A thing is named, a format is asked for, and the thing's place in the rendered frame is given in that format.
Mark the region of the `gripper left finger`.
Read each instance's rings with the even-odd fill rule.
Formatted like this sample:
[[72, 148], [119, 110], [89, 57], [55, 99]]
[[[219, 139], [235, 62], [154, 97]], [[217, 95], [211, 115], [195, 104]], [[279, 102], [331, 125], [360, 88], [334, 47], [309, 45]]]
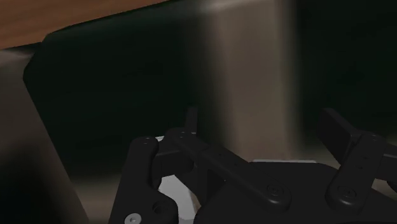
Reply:
[[265, 211], [284, 213], [291, 192], [226, 148], [211, 146], [196, 135], [198, 111], [188, 110], [183, 128], [169, 129], [162, 141], [134, 139], [127, 154], [108, 224], [178, 224], [176, 202], [158, 191], [162, 177], [188, 173], [201, 204], [223, 184], [237, 188]]

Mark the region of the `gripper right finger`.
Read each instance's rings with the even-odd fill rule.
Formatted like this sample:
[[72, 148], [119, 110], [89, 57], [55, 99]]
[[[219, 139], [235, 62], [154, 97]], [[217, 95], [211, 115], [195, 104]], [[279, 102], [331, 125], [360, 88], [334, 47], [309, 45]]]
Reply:
[[397, 146], [382, 136], [353, 127], [334, 109], [324, 108], [317, 137], [340, 164], [327, 187], [328, 205], [347, 214], [364, 208], [375, 179], [387, 181], [397, 193]]

